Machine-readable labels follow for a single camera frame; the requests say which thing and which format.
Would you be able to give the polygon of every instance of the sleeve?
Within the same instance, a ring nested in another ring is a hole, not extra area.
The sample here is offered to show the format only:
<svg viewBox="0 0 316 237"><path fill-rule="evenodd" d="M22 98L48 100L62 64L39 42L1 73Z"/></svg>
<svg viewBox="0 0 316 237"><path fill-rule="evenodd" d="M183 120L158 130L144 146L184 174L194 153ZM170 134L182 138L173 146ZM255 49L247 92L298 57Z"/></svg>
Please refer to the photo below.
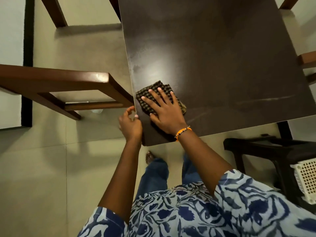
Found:
<svg viewBox="0 0 316 237"><path fill-rule="evenodd" d="M78 237L122 237L126 236L126 223L107 208L97 207Z"/></svg>
<svg viewBox="0 0 316 237"><path fill-rule="evenodd" d="M219 212L239 236L316 236L316 216L237 170L215 189Z"/></svg>

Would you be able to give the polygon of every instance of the hand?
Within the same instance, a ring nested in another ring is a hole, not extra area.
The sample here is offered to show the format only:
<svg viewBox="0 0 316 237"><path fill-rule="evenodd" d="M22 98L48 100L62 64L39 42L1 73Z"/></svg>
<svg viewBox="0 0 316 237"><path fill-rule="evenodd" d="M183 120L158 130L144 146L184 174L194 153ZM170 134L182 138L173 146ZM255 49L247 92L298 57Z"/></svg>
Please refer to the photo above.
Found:
<svg viewBox="0 0 316 237"><path fill-rule="evenodd" d="M158 88L158 91L160 92L164 101L153 90L149 89L148 91L160 105L158 106L152 100L142 96L142 100L145 101L151 108L153 108L158 115L157 117L154 114L150 114L150 119L157 125L157 127L162 129L167 134L171 134L174 136L181 129L188 127L184 120L178 100L172 91L170 92L170 94L173 99L173 104L160 87Z"/></svg>
<svg viewBox="0 0 316 237"><path fill-rule="evenodd" d="M142 123L138 119L138 115L135 115L134 120L128 116L135 111L135 106L129 107L122 116L119 117L119 129L123 133L126 142L135 140L137 142L142 141L143 128Z"/></svg>

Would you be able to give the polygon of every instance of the forearm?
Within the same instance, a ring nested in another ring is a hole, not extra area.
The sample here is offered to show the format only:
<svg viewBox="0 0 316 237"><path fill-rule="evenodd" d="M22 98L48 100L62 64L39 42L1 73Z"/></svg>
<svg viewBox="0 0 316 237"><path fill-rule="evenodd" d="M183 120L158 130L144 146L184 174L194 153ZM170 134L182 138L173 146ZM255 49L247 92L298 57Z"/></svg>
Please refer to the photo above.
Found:
<svg viewBox="0 0 316 237"><path fill-rule="evenodd" d="M138 167L140 142L126 143L114 175L100 200L99 206L106 207L129 222Z"/></svg>
<svg viewBox="0 0 316 237"><path fill-rule="evenodd" d="M193 131L184 131L179 135L178 140L196 167L206 188L211 195L214 195L215 188L222 175L233 167Z"/></svg>

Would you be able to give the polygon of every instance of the foot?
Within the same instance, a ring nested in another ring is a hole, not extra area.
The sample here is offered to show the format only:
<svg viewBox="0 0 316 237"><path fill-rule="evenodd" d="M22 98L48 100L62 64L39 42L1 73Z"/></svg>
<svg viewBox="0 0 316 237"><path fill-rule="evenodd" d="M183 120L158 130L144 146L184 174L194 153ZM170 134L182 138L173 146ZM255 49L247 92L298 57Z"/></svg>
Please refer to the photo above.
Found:
<svg viewBox="0 0 316 237"><path fill-rule="evenodd" d="M148 151L146 154L146 164L150 164L156 157L152 154L152 152Z"/></svg>

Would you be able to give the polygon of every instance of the checkered cloth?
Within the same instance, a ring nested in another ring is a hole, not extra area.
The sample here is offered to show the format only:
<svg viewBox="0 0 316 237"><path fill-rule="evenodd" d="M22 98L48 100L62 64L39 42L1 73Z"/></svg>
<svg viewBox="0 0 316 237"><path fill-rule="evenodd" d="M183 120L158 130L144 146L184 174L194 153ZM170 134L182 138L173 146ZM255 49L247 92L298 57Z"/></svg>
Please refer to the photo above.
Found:
<svg viewBox="0 0 316 237"><path fill-rule="evenodd" d="M155 91L158 95L160 95L159 91L158 91L158 87L160 87L161 89L163 89L164 93L168 96L169 100L171 101L171 103L173 104L173 99L172 96L170 94L170 91L172 91L170 85L164 85L160 80L157 81L156 83L147 86L143 89L141 89L140 91L136 92L136 99L138 100L140 106L142 107L142 110L149 115L150 113L153 113L154 115L157 115L157 113L146 103L144 102L141 97L145 96L148 99L151 99L152 101L154 101L158 106L160 106L158 104L158 102L155 100L155 98L148 92L149 89L152 89L153 91ZM177 98L178 102L179 102L179 106L181 108L182 114L184 115L186 113L186 106L179 101L179 99Z"/></svg>

